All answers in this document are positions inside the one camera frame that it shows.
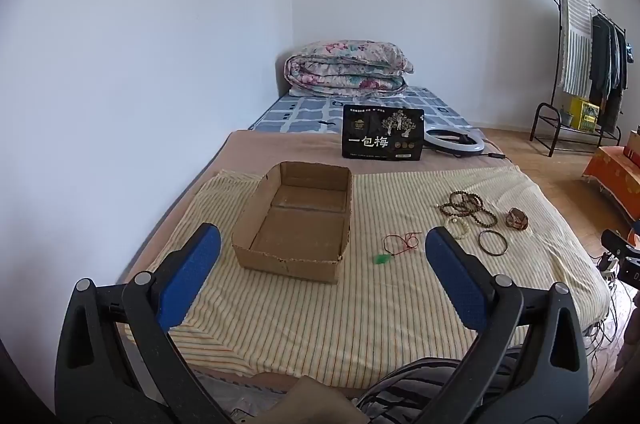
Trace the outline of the dark thin bangle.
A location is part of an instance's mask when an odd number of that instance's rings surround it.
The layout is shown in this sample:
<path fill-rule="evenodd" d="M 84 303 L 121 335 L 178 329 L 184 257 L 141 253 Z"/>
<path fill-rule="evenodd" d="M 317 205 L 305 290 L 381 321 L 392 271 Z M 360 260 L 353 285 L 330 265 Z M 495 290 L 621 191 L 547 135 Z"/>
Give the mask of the dark thin bangle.
<path fill-rule="evenodd" d="M 477 245 L 483 253 L 499 257 L 506 254 L 509 248 L 509 241 L 494 229 L 484 229 L 477 235 Z"/>

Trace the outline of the long brown bead mala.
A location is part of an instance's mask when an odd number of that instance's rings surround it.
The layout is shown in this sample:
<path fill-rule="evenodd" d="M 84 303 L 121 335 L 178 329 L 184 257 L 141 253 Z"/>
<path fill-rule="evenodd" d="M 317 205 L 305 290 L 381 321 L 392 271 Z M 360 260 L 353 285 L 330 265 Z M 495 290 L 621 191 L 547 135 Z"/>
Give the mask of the long brown bead mala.
<path fill-rule="evenodd" d="M 472 219 L 480 227 L 489 229 L 498 224 L 498 217 L 487 207 L 483 199 L 474 192 L 457 190 L 450 192 L 448 200 L 439 204 L 438 210 L 448 217 L 463 217 Z"/>

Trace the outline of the red strap wristwatch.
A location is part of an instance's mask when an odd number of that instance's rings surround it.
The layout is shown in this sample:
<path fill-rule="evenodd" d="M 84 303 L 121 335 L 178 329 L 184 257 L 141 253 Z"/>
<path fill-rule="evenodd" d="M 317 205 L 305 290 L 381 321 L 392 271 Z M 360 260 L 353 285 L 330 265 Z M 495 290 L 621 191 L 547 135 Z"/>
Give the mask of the red strap wristwatch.
<path fill-rule="evenodd" d="M 512 207 L 506 213 L 506 225 L 518 231 L 526 230 L 529 226 L 529 218 L 522 210 Z"/>

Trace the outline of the yellow striped towel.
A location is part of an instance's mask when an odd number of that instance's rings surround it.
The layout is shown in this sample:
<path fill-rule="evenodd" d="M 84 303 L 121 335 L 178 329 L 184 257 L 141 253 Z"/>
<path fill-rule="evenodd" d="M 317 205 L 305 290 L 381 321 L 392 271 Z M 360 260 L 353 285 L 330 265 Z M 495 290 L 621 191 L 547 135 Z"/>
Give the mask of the yellow striped towel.
<path fill-rule="evenodd" d="M 523 231 L 498 228 L 509 241 L 503 256 L 480 251 L 475 233 L 462 239 L 465 251 L 521 287 L 564 283 L 583 328 L 604 319 L 610 291 L 596 266 L 540 188 L 510 165 L 356 176 L 352 230 L 333 285 L 245 269 L 225 244 L 172 340 L 194 368 L 308 375 L 344 388 L 366 388 L 416 359 L 463 357 L 475 335 L 423 250 L 380 262 L 401 235 L 442 225 L 438 206 L 456 190 L 477 193 L 496 214 L 517 207 L 529 218 Z"/>

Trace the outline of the orange covered low table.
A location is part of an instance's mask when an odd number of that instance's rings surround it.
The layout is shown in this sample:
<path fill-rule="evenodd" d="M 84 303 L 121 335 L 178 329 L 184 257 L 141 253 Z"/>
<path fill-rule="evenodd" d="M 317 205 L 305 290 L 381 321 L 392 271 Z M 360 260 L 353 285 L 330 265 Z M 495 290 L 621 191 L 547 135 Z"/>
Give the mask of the orange covered low table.
<path fill-rule="evenodd" d="M 632 221 L 639 219 L 639 155 L 626 147 L 599 147 L 582 176 L 596 181 L 625 211 Z"/>

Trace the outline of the black clothes rack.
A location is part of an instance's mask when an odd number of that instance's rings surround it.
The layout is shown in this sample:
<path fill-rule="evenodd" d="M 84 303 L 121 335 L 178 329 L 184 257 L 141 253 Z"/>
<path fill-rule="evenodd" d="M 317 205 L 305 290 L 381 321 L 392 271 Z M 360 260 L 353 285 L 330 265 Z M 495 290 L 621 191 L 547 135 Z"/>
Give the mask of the black clothes rack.
<path fill-rule="evenodd" d="M 622 142 L 618 125 L 632 64 L 627 31 L 591 0 L 556 0 L 558 49 L 550 99 L 534 114 L 529 140 L 549 158 Z"/>

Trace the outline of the open brown cardboard box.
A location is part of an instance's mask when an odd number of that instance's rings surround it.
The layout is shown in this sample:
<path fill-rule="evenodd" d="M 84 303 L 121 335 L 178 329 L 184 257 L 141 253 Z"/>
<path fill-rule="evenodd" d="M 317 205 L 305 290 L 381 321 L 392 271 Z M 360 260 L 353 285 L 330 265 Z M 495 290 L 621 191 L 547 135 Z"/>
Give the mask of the open brown cardboard box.
<path fill-rule="evenodd" d="M 352 172 L 284 161 L 259 181 L 232 231 L 241 267 L 335 283 L 349 241 Z"/>

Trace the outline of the yellow green box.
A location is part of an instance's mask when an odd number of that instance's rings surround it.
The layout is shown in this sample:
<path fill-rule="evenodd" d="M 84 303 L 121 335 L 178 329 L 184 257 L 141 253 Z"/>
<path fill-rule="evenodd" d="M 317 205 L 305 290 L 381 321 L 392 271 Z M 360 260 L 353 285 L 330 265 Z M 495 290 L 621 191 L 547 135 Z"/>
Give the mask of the yellow green box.
<path fill-rule="evenodd" d="M 570 101 L 570 126 L 582 132 L 594 132 L 598 124 L 600 108 L 588 100 L 573 96 Z"/>

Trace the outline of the black snack bag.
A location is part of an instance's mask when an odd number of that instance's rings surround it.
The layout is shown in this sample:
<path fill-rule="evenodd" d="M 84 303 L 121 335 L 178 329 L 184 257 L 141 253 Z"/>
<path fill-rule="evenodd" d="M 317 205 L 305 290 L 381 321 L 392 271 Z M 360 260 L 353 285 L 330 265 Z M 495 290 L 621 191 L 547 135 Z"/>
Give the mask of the black snack bag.
<path fill-rule="evenodd" d="M 343 107 L 342 157 L 378 161 L 420 161 L 424 145 L 422 109 Z"/>

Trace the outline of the dark hanging clothes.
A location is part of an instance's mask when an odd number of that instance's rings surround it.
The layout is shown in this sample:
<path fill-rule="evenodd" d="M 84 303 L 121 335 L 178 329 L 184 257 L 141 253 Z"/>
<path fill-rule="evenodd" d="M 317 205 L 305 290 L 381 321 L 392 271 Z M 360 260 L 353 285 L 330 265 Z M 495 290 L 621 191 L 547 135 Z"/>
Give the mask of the dark hanging clothes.
<path fill-rule="evenodd" d="M 608 18 L 597 14 L 592 18 L 591 41 L 589 101 L 599 107 L 598 124 L 612 133 L 628 86 L 626 36 Z"/>

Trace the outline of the striped hanging towel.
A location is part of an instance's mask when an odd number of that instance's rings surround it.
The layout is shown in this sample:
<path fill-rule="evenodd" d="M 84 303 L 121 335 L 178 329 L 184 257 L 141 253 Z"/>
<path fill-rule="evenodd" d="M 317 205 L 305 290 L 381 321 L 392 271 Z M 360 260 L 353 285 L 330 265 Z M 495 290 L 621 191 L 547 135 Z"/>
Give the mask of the striped hanging towel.
<path fill-rule="evenodd" d="M 560 77 L 562 92 L 587 99 L 591 80 L 592 7 L 588 0 L 561 0 Z"/>

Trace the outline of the folded floral quilt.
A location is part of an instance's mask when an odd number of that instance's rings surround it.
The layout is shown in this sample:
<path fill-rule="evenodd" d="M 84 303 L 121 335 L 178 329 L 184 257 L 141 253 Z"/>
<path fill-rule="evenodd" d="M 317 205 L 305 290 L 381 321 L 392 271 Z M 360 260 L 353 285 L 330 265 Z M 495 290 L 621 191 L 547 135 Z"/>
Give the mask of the folded floral quilt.
<path fill-rule="evenodd" d="M 337 40 L 300 47 L 285 60 L 291 91 L 316 96 L 393 96 L 406 87 L 413 64 L 390 42 Z"/>

